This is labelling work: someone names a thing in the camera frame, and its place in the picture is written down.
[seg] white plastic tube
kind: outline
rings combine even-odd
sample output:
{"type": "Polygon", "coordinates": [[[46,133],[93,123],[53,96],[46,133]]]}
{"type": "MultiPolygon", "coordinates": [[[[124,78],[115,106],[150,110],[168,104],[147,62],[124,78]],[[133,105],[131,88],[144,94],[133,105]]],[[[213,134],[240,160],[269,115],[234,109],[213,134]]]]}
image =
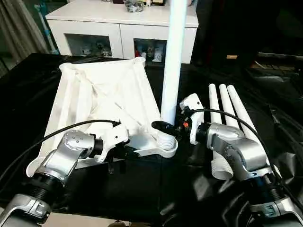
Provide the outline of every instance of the white plastic tube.
{"type": "Polygon", "coordinates": [[[217,152],[213,152],[212,164],[212,175],[218,180],[228,180],[233,176],[231,166],[228,164],[226,159],[217,152]]]}
{"type": "MultiPolygon", "coordinates": [[[[208,86],[208,91],[209,91],[209,106],[210,106],[210,108],[214,109],[214,110],[220,110],[215,84],[210,84],[208,86]]],[[[211,112],[210,113],[210,119],[211,119],[212,123],[222,124],[221,115],[219,113],[211,112]]]]}
{"type": "MultiPolygon", "coordinates": [[[[161,119],[172,125],[175,123],[176,106],[181,68],[187,0],[173,0],[170,3],[169,37],[166,45],[166,58],[162,92],[161,119]]],[[[158,145],[172,149],[175,138],[159,132],[158,145]]]]}
{"type": "MultiPolygon", "coordinates": [[[[221,96],[221,101],[222,101],[222,105],[223,105],[223,110],[225,112],[235,116],[235,112],[233,111],[232,103],[229,98],[229,94],[228,94],[226,85],[221,84],[219,86],[219,90],[220,90],[220,96],[221,96]]],[[[225,120],[226,120],[227,125],[239,128],[237,120],[235,120],[229,116],[225,116],[225,120]]]]}
{"type": "MultiPolygon", "coordinates": [[[[214,110],[220,110],[215,84],[210,84],[208,86],[208,91],[209,107],[214,110]]],[[[210,113],[210,118],[212,123],[222,124],[221,115],[219,113],[210,113]]],[[[214,176],[214,178],[219,180],[231,179],[233,176],[233,171],[226,159],[222,155],[217,153],[215,150],[213,151],[213,156],[214,158],[211,162],[211,165],[212,175],[214,176]]]]}
{"type": "MultiPolygon", "coordinates": [[[[245,121],[247,124],[249,124],[254,130],[256,130],[254,124],[252,123],[251,119],[250,119],[250,116],[248,115],[235,87],[233,85],[229,85],[227,87],[227,90],[228,90],[228,93],[229,93],[229,96],[231,98],[231,101],[232,101],[232,104],[235,108],[235,111],[237,113],[237,116],[242,119],[243,121],[245,121]]],[[[249,130],[249,128],[247,128],[246,126],[244,126],[243,124],[241,124],[242,126],[242,129],[243,129],[243,132],[245,134],[245,136],[250,139],[250,140],[254,140],[256,142],[258,142],[259,144],[260,141],[259,139],[256,137],[256,135],[251,131],[249,130]]]]}

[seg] black table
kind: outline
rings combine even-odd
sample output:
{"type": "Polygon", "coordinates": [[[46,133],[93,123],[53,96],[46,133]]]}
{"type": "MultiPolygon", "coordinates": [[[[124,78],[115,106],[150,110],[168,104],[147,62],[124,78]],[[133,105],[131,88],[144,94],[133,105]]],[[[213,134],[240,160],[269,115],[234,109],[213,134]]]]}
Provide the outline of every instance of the black table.
{"type": "MultiPolygon", "coordinates": [[[[43,137],[60,81],[58,66],[77,61],[109,59],[32,54],[0,79],[0,172],[43,137]]],[[[145,69],[160,107],[164,67],[148,63],[145,69]]],[[[298,158],[302,150],[298,146],[291,147],[289,140],[276,129],[272,113],[274,111],[283,119],[283,125],[298,142],[303,141],[301,126],[294,120],[302,122],[302,94],[294,86],[294,81],[300,80],[297,75],[291,75],[281,83],[256,70],[234,68],[232,72],[223,73],[223,70],[218,72],[207,67],[182,65],[178,100],[197,93],[202,104],[209,106],[210,83],[234,84],[276,164],[294,192],[299,194],[302,168],[298,165],[298,158]]],[[[0,194],[2,205],[19,192],[26,179],[24,170],[38,151],[36,148],[27,155],[19,162],[18,168],[11,170],[5,180],[7,183],[1,183],[2,187],[5,185],[0,194]]],[[[55,211],[165,223],[164,226],[197,226],[202,220],[211,221],[213,226],[245,225],[250,212],[239,183],[215,180],[210,172],[211,159],[212,153],[205,145],[192,146],[188,140],[182,140],[171,159],[154,155],[115,162],[114,174],[108,173],[107,164],[75,170],[55,211]]]]}

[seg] glass cabinet door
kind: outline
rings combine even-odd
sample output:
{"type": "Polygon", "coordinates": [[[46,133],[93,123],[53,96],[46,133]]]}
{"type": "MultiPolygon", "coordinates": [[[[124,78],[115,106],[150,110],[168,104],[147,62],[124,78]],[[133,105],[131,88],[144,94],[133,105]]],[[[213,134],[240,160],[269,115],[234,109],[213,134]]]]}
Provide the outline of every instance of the glass cabinet door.
{"type": "Polygon", "coordinates": [[[119,24],[48,20],[60,54],[123,58],[119,24]]]}
{"type": "Polygon", "coordinates": [[[135,57],[144,57],[147,61],[164,62],[166,40],[134,39],[135,57]]]}
{"type": "Polygon", "coordinates": [[[112,57],[108,36],[65,34],[65,37],[72,55],[112,57]]]}

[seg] black cable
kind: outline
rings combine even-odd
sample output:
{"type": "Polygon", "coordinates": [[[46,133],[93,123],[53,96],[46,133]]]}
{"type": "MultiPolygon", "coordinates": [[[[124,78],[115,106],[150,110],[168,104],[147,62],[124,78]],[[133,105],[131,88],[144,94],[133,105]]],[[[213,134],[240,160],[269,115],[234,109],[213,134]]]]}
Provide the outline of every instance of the black cable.
{"type": "Polygon", "coordinates": [[[120,122],[115,122],[115,121],[110,121],[110,120],[89,120],[89,121],[84,121],[84,122],[79,122],[79,123],[76,123],[76,124],[72,124],[70,126],[67,126],[65,128],[62,128],[62,129],[59,129],[47,136],[45,136],[44,138],[42,138],[41,140],[39,140],[37,143],[35,143],[34,145],[32,145],[31,147],[29,147],[28,149],[26,149],[25,151],[23,151],[14,161],[12,161],[12,163],[4,170],[4,172],[1,174],[0,176],[0,182],[1,180],[4,178],[4,176],[6,175],[6,173],[14,166],[14,164],[19,160],[21,159],[25,154],[27,154],[28,152],[30,152],[34,147],[38,146],[40,143],[48,140],[49,138],[61,133],[61,132],[64,132],[68,129],[72,129],[74,127],[77,127],[77,126],[80,126],[80,125],[84,125],[84,124],[89,124],[89,123],[95,123],[95,122],[105,122],[105,123],[111,123],[114,127],[119,125],[120,122]]]}
{"type": "Polygon", "coordinates": [[[237,121],[239,121],[240,123],[242,123],[244,126],[246,126],[250,131],[252,131],[252,133],[255,134],[255,136],[258,138],[258,140],[260,141],[261,145],[263,146],[264,148],[264,151],[268,157],[268,160],[269,160],[269,164],[270,164],[270,167],[273,171],[273,173],[275,174],[278,182],[282,185],[283,189],[285,190],[285,192],[288,194],[288,196],[291,198],[291,200],[295,203],[295,205],[303,212],[303,205],[300,203],[300,201],[292,194],[290,188],[288,187],[288,185],[286,185],[282,179],[282,177],[280,176],[280,173],[278,173],[276,171],[276,168],[273,164],[273,161],[271,159],[271,156],[269,155],[269,151],[264,143],[264,141],[262,140],[262,138],[258,135],[257,131],[254,130],[248,123],[246,123],[245,121],[243,121],[241,118],[239,117],[236,117],[230,113],[227,113],[225,111],[222,111],[222,110],[214,110],[214,109],[197,109],[197,110],[186,110],[186,112],[189,112],[190,114],[193,114],[193,113],[198,113],[198,112],[214,112],[214,113],[220,113],[220,114],[223,114],[223,115],[226,115],[226,116],[229,116],[237,121]]]}

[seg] figurine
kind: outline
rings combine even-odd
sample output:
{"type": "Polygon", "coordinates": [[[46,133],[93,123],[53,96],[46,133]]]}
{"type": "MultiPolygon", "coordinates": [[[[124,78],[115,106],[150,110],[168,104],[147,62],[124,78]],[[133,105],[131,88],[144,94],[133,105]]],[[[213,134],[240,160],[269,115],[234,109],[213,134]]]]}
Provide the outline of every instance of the figurine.
{"type": "Polygon", "coordinates": [[[149,7],[152,4],[152,0],[146,0],[146,6],[149,7]]]}

